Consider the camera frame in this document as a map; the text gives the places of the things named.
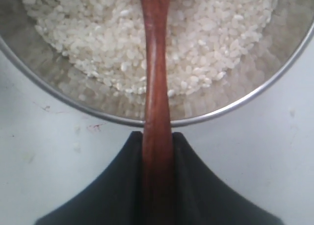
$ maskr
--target wooden spoon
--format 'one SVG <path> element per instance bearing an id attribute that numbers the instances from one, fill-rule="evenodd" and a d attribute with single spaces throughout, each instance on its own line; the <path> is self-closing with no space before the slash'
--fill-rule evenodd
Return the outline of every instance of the wooden spoon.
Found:
<path id="1" fill-rule="evenodd" d="M 141 0 L 146 33 L 147 93 L 143 136 L 143 206 L 146 225 L 175 222 L 174 148 L 166 77 L 170 0 Z"/>

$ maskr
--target metal bowl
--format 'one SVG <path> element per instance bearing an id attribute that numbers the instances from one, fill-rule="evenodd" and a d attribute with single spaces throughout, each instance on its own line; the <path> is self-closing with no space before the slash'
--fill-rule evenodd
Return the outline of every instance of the metal bowl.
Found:
<path id="1" fill-rule="evenodd" d="M 170 99 L 172 125 L 218 117 L 270 87 L 311 40 L 313 18 L 314 0 L 279 0 L 263 40 L 242 57 L 238 67 L 210 88 Z M 270 47 L 264 50 L 260 44 Z M 27 77 L 66 104 L 105 120 L 143 125 L 144 96 L 116 97 L 115 90 L 72 67 L 39 36 L 20 0 L 0 0 L 0 49 Z"/>

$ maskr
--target uncooked white rice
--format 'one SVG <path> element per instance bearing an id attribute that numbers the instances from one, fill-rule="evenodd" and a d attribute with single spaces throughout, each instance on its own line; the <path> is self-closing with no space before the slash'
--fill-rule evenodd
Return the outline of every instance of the uncooked white rice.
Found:
<path id="1" fill-rule="evenodd" d="M 262 38 L 278 0 L 171 0 L 168 95 L 210 87 Z M 146 91 L 139 0 L 23 0 L 36 30 L 76 68 L 118 91 Z"/>

